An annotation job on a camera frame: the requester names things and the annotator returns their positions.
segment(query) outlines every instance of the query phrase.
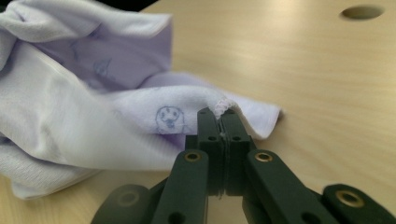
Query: wooden table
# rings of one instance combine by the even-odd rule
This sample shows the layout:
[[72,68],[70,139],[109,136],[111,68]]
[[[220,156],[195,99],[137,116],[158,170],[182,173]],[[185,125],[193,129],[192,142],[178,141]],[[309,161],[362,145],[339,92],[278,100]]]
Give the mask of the wooden table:
[[[363,3],[383,14],[340,16]],[[396,214],[393,1],[162,0],[145,11],[174,14],[173,70],[284,108],[285,118],[258,146],[277,153],[309,188],[345,183]],[[0,222],[90,223],[115,187],[151,187],[166,176],[103,172],[27,202],[1,177]],[[210,198],[208,223],[247,223],[241,198]]]

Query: white towel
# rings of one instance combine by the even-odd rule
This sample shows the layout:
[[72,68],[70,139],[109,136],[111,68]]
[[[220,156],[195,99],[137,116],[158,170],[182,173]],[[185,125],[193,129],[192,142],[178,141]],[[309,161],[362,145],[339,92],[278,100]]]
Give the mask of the white towel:
[[237,111],[255,138],[280,108],[169,72],[169,15],[93,1],[14,1],[0,14],[0,173],[34,198],[102,169],[170,169],[196,113]]

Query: cartoon logo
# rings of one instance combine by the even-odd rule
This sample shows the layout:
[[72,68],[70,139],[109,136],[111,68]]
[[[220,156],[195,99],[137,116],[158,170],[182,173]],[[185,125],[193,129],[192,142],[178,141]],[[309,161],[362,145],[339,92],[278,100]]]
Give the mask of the cartoon logo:
[[175,106],[164,106],[157,111],[158,133],[185,133],[188,131],[184,123],[184,114]]

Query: hole in table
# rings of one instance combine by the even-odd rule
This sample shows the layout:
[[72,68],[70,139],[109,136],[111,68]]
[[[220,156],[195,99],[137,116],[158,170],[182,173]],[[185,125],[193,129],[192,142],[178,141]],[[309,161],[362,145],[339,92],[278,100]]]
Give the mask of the hole in table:
[[341,12],[344,18],[350,20],[370,20],[379,17],[384,13],[382,7],[376,6],[355,6],[349,7]]

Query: printed graphic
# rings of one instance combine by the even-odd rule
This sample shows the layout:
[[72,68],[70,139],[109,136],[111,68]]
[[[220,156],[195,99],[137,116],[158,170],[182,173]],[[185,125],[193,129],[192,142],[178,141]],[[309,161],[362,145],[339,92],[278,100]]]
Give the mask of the printed graphic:
[[188,131],[184,123],[184,113],[175,106],[164,106],[157,111],[158,133],[185,133]]

